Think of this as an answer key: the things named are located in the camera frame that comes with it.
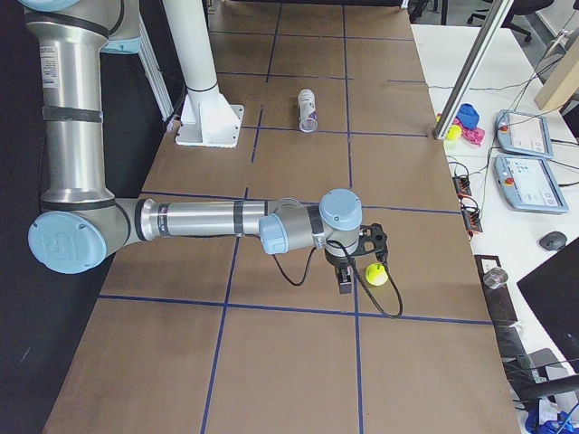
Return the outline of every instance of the pink object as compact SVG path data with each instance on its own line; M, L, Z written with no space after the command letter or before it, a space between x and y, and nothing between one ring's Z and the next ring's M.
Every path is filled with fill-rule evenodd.
M474 129L467 129L465 128L461 122L455 118L453 125L458 125L462 129L462 136L472 145L481 146L482 139L485 138L485 130L479 127Z

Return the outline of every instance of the blue tape grid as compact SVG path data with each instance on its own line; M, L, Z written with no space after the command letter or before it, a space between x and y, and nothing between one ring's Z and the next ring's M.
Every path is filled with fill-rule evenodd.
M276 22L276 28L274 33L252 33L252 32L227 32L227 31L220 31L220 32L210 32L210 33L228 33L228 34L254 34L254 35L264 35L264 36L273 36L273 42L271 46L271 53L270 59L268 63L268 70L267 73L249 73L249 72L218 72L219 74L231 74L231 75L247 75L247 76L259 76L264 77L265 82L269 82L270 77L292 77L292 78L309 78L309 79L324 79L324 80L343 80L345 83L345 93L346 93L346 131L323 131L319 130L318 133L327 133L327 134L343 134L347 136L347 154L348 154L348 174L349 174L349 186L353 186L353 168L352 168L352 148L351 148L351 137L354 135L360 136L385 136L385 137L427 137L425 134L405 134L405 133L372 133L372 132L363 132L363 131L352 131L350 128L350 107L349 107L349 89L348 89L348 82L352 79L348 77L347 71L347 51L346 51L346 42L348 40L375 40L375 41L397 41L397 42L413 42L413 39L405 39L405 38L371 38L371 37L353 37L347 36L346 34L346 7L342 5L342 25L343 25L343 34L342 36L319 36L319 35L306 35L306 34L293 34L293 33L279 33L280 27L280 18L281 18L281 11L282 11L282 4L280 4L280 8L278 11L278 17ZM331 39L342 39L344 42L344 77L321 77L321 76L299 76L299 75L288 75L288 74L272 74L271 73L271 65L273 62L273 55L275 50L275 44L278 39L278 36L290 36L290 37L318 37L318 38L331 38ZM391 82L397 83L423 83L423 81L416 81L416 80L389 80ZM253 142L253 150L252 150L252 157L251 161L254 163L257 147L258 147L258 139L261 130L278 130L278 131L298 131L297 129L293 128L284 128L284 127L263 127L261 125L261 119L263 115L263 107L261 107L260 115L258 119L257 127L242 127L243 129L255 129L255 138ZM176 196L176 197L189 197L189 198L203 198L203 199L215 199L215 200L223 200L223 201L234 201L234 200L269 200L269 199L255 199L255 198L248 198L249 190L248 188L245 189L245 194L243 198L235 197L235 196L218 196L218 195L210 195L210 194L190 194L190 193L169 193L169 192L154 192L154 191L143 191L144 194L160 194L166 196ZM444 214L457 214L460 215L460 212L457 211L445 211L445 210L430 210L430 209L414 209L414 208L403 208L403 207L393 207L393 206L378 206L378 205L365 205L364 208L366 209L385 209L391 211L400 211L400 212L431 212L431 213L444 213ZM352 317L355 321L355 335L356 335L356 381L357 381L357 402L358 402L358 430L359 434L364 434L364 402L363 402L363 388L362 388L362 351L361 351L361 344L360 344L360 318L381 318L383 320L391 320L389 318L384 318L379 313L368 313L368 312L360 312L359 311L359 303L358 303L358 286L357 282L354 282L354 311L337 311L337 310L327 310L327 309L313 309L313 308L298 308L298 307L276 307L276 306L264 306L264 305L247 305L247 304L239 304L239 303L230 303L229 298L231 295L232 290L232 283L233 283L233 273L235 271L235 264L237 260L237 253L239 249L239 239L235 240L235 245L233 248L233 257L229 272L229 278L227 282L227 289L225 292L225 297L223 302L215 302L215 301L202 301L202 300L190 300L190 299L173 299L173 298L162 298L162 297L135 297L135 296L121 296L121 295L100 295L100 299L110 299L110 300L126 300L126 301L135 301L135 302L148 302L148 303L163 303L163 304L179 304L179 305L193 305L193 306L207 306L207 307L218 307L221 308L222 317L221 322L219 325L219 332L217 336L217 342L215 345L214 350L214 360L211 370L211 376L209 381L209 386L207 389L205 407L204 407L204 416L203 422L201 427L201 434L205 434L207 429L207 421L209 418L209 411L211 408L211 400L213 395L214 389L214 380L215 375L217 372L218 361L219 361L219 354L221 350L221 344L223 340L223 330L225 327L225 321L227 317L227 312L229 309L250 309L250 310L265 310L265 311L276 311L276 312L292 312L292 313L301 313L301 314L309 314L309 315L330 315L330 316L348 316ZM478 321L478 320L469 320L469 319L458 319L458 318L442 318L442 317L429 317L429 316L402 316L398 319L399 321L423 321L423 322L437 322L437 323L453 323L453 324L464 324L464 325L479 325L479 326L492 326L490 321Z

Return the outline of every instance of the light blue joint cap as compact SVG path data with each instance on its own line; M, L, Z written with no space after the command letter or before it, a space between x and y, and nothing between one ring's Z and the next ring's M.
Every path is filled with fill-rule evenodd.
M134 39L119 39L118 41L109 41L103 47L102 52L108 54L137 54L141 49L141 37Z
M79 3L80 0L19 0L24 6L40 12L58 12Z
M276 214L266 215L260 219L259 225L261 245L268 255L288 251L288 233L286 233L280 217Z
M28 245L41 263L64 274L82 273L107 257L107 243L100 231L72 212L39 216L28 230Z
M339 231L353 231L362 224L362 203L345 188L337 188L322 197L319 213L327 225Z

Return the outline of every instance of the black monitor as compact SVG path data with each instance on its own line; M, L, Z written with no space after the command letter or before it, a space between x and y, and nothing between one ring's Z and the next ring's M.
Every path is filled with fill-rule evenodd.
M517 284L565 358L579 358L579 238ZM579 372L579 361L571 365Z

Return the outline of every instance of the black stripe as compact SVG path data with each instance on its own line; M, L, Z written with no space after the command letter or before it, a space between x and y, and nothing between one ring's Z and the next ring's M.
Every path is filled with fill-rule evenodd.
M80 122L102 123L102 111L86 110L84 108L44 106L43 119L46 121L78 120Z
M169 205L170 203L160 203L157 211L157 227L159 229L159 234L162 237L171 236L171 232L169 230L169 221L167 217Z
M215 84L211 88L207 88L207 89L197 90L197 89L191 89L189 86L187 86L187 88L189 90L192 90L193 92L207 92L208 90L214 89L216 86L217 86L217 81L215 82Z
M115 25L112 26L112 29L109 30L109 34L113 34L114 32L116 32L119 29L120 25L123 24L124 19L125 19L125 0L120 0L119 19L117 20Z
M91 21L81 20L80 18L75 18L74 16L53 14L50 12L29 12L24 15L24 21L28 23L54 23L70 25L72 27L80 27L81 29L88 30L90 32L98 33L105 38L109 38L109 30Z
M120 206L118 203L115 203L115 206L123 214L123 217L125 217L125 220L127 221L127 238L125 239L125 242L123 243L123 245L124 245L124 244L127 244L127 241L130 238L130 227L131 227L130 219L128 217L127 212L125 211L125 209L122 206Z
M307 208L309 216L309 224L311 226L312 234L324 233L324 223L322 217L319 215L319 208L317 205L311 205Z
M243 231L243 201L233 203L233 231L238 237L245 235Z
M53 211L90 211L101 210L110 206L115 206L114 199L108 199L100 202L86 202L86 203L61 203L61 202L46 202L42 201L41 206L47 210Z
M146 241L145 234L143 233L143 228L141 227L141 213L143 212L143 207L145 206L145 199L140 199L135 207L135 232L141 241Z

